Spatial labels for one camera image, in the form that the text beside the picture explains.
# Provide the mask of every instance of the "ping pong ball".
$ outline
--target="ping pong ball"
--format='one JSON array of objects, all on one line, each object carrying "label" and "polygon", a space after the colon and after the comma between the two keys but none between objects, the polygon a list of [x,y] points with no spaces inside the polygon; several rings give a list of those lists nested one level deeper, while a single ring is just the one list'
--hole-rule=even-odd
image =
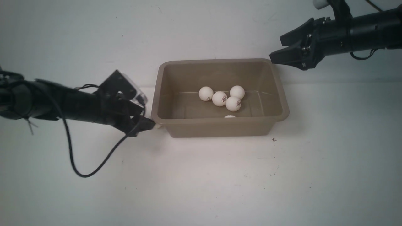
[{"label": "ping pong ball", "polygon": [[237,97],[229,97],[226,101],[226,108],[229,111],[238,111],[240,107],[242,106],[242,102],[239,98]]},{"label": "ping pong ball", "polygon": [[241,86],[234,86],[230,89],[230,96],[237,97],[240,100],[244,97],[244,89]]},{"label": "ping pong ball", "polygon": [[203,101],[210,101],[212,100],[213,90],[210,87],[204,86],[198,92],[198,96]]},{"label": "ping pong ball", "polygon": [[226,100],[228,99],[227,95],[224,92],[216,92],[213,96],[212,96],[212,102],[213,104],[215,104],[218,107],[222,107],[225,105]]}]

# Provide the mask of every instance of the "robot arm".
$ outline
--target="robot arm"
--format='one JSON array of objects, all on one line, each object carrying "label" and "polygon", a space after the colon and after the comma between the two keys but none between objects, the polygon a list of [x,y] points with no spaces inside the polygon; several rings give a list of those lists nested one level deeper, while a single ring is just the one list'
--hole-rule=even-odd
[{"label": "robot arm", "polygon": [[402,5],[396,9],[353,18],[345,0],[315,0],[321,9],[330,5],[335,20],[311,18],[280,37],[285,49],[270,54],[274,64],[301,70],[315,68],[328,55],[372,49],[402,48]]},{"label": "robot arm", "polygon": [[45,92],[57,102],[66,119],[111,125],[129,137],[136,137],[139,132],[155,126],[152,120],[144,118],[142,114],[145,111],[146,96],[117,70],[94,93],[40,79],[34,82],[25,81],[22,75],[16,73],[1,72],[0,76],[1,74],[2,117],[58,120],[60,115],[44,95]]}]

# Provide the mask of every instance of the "white wall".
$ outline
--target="white wall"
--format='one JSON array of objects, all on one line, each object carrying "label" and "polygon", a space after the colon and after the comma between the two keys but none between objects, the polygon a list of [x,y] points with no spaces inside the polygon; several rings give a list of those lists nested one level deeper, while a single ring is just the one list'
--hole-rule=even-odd
[{"label": "white wall", "polygon": [[[348,2],[354,16],[375,12],[364,0]],[[100,83],[119,69],[153,87],[166,61],[269,58],[282,34],[323,16],[333,18],[332,10],[310,0],[3,0],[0,64],[70,86]],[[359,62],[342,54],[306,72],[282,67],[282,76],[287,83],[402,80],[401,56],[380,50]]]}]

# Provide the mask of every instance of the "tan plastic bin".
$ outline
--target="tan plastic bin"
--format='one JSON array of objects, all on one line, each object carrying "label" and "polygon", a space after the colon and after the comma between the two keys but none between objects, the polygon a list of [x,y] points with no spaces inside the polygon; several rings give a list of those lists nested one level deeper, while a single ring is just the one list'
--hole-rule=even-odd
[{"label": "tan plastic bin", "polygon": [[[229,96],[235,85],[246,91],[237,112],[198,97],[203,86]],[[283,86],[270,60],[171,61],[159,68],[152,119],[174,138],[262,136],[288,116]]]}]

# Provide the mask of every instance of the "black cable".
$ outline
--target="black cable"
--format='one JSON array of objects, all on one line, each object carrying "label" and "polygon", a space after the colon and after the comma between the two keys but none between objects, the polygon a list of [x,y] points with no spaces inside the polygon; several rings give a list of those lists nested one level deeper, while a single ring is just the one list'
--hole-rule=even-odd
[{"label": "black cable", "polygon": [[[365,0],[370,6],[372,6],[373,8],[375,8],[376,10],[378,10],[379,12],[382,12],[383,10],[380,9],[378,6],[376,6],[374,3],[372,3],[370,0]],[[355,54],[353,52],[351,52],[351,56],[356,59],[356,60],[367,60],[370,57],[373,56],[373,54],[377,51],[378,49],[372,49],[370,51],[370,55],[368,57],[357,57],[355,56]]]},{"label": "black cable", "polygon": [[357,60],[367,60],[367,59],[369,59],[370,57],[372,57],[373,54],[374,54],[377,50],[378,50],[378,49],[372,49],[372,50],[370,51],[370,55],[369,55],[368,57],[357,57],[357,56],[354,55],[353,52],[351,52],[351,56],[352,56],[354,59],[357,59]]},{"label": "black cable", "polygon": [[374,3],[372,3],[370,0],[365,0],[370,6],[378,10],[379,12],[382,12],[383,10],[380,9],[378,6],[376,6]]},{"label": "black cable", "polygon": [[[46,91],[42,90],[41,87],[39,87],[38,85],[36,85],[36,84],[34,84],[34,83],[30,83],[30,82],[28,82],[28,81],[22,80],[22,81],[14,82],[14,83],[13,83],[13,86],[19,85],[19,84],[25,84],[25,85],[28,86],[28,87],[33,87],[33,88],[35,88],[35,89],[38,90],[41,94],[43,94],[44,96],[46,96],[46,97],[49,99],[49,101],[52,103],[52,105],[55,107],[57,113],[59,114],[59,116],[60,116],[60,117],[62,118],[62,120],[63,120],[64,128],[65,128],[65,130],[66,130],[67,141],[68,141],[68,150],[69,150],[69,154],[70,154],[71,166],[72,166],[74,172],[75,172],[78,176],[80,176],[80,177],[87,178],[87,177],[91,177],[91,176],[93,176],[95,173],[97,173],[97,172],[103,167],[103,165],[108,161],[108,159],[109,159],[110,156],[113,154],[113,152],[117,149],[117,147],[118,147],[125,139],[127,139],[127,137],[128,137],[128,135],[125,135],[123,138],[121,138],[121,139],[119,140],[119,142],[117,142],[117,144],[112,148],[112,150],[111,150],[111,151],[109,152],[109,154],[106,156],[106,158],[104,159],[104,161],[98,166],[98,168],[96,168],[92,173],[84,175],[84,174],[80,173],[80,172],[77,170],[76,166],[75,166],[74,157],[73,157],[73,148],[72,148],[70,130],[69,130],[68,125],[67,125],[66,117],[64,116],[63,111],[61,110],[61,108],[60,108],[59,104],[57,103],[57,101],[56,101],[50,94],[48,94]],[[139,124],[140,124],[140,122],[138,122],[138,123],[135,125],[135,127],[132,129],[132,131],[134,131],[134,130],[137,128],[137,126],[138,126]]]},{"label": "black cable", "polygon": [[82,90],[82,89],[86,89],[86,88],[99,88],[99,86],[94,85],[94,84],[85,84],[82,87],[77,87],[75,89],[76,90]]}]

